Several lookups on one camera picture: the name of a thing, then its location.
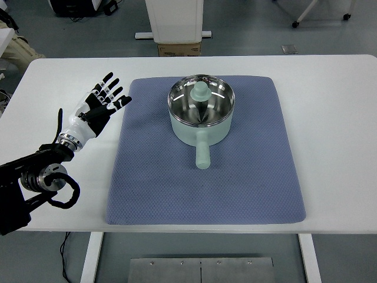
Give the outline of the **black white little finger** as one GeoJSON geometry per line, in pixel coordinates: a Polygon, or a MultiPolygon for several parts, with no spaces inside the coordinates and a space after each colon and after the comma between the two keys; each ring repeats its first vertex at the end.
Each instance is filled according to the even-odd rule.
{"type": "Polygon", "coordinates": [[[96,84],[95,87],[91,90],[93,95],[99,95],[100,91],[102,90],[102,85],[100,83],[96,84]]]}

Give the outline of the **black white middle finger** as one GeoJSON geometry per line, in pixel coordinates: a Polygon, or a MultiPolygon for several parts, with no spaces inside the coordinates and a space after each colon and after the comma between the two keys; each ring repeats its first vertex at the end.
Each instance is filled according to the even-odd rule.
{"type": "Polygon", "coordinates": [[[99,99],[106,99],[108,93],[113,91],[113,88],[119,83],[119,81],[120,80],[116,78],[111,83],[106,84],[105,88],[99,93],[99,99]]]}

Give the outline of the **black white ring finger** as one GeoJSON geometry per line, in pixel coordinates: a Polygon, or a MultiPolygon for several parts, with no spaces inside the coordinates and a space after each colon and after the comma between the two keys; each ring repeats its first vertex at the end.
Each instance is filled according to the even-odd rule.
{"type": "Polygon", "coordinates": [[[99,83],[102,85],[102,90],[105,88],[106,83],[113,77],[113,72],[108,73],[99,83]]]}

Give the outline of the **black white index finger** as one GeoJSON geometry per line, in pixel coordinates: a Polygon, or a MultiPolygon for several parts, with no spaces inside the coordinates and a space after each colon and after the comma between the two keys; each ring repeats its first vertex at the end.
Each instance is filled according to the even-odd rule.
{"type": "Polygon", "coordinates": [[[114,90],[113,92],[109,92],[108,95],[106,96],[106,103],[111,103],[112,101],[114,101],[115,97],[121,93],[123,90],[123,87],[118,87],[116,90],[114,90]]]}

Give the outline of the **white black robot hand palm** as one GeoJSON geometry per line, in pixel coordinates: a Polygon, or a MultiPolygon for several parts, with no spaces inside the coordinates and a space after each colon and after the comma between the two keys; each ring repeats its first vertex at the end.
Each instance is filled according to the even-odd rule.
{"type": "Polygon", "coordinates": [[[94,110],[104,106],[103,98],[98,99],[99,91],[90,91],[86,94],[68,118],[67,127],[58,135],[58,143],[62,144],[73,152],[80,151],[89,139],[97,136],[93,126],[89,125],[88,115],[94,110]]]}

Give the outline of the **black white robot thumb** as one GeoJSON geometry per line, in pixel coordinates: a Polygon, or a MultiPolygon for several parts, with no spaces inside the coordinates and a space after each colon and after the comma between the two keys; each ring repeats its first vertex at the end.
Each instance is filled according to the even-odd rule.
{"type": "Polygon", "coordinates": [[[119,99],[109,104],[101,104],[100,106],[91,108],[87,112],[80,112],[78,117],[83,121],[106,120],[116,111],[127,105],[131,100],[132,98],[129,96],[121,96],[119,99]]]}

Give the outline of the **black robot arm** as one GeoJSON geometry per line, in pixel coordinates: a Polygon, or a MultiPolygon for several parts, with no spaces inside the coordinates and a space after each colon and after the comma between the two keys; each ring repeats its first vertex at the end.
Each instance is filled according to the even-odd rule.
{"type": "Polygon", "coordinates": [[[132,100],[120,94],[123,88],[113,75],[108,73],[84,96],[70,115],[66,129],[62,128],[63,112],[58,112],[52,143],[1,165],[1,235],[27,226],[31,212],[44,203],[60,209],[77,203],[80,186],[63,163],[70,162],[87,141],[98,137],[111,115],[132,100]]]}

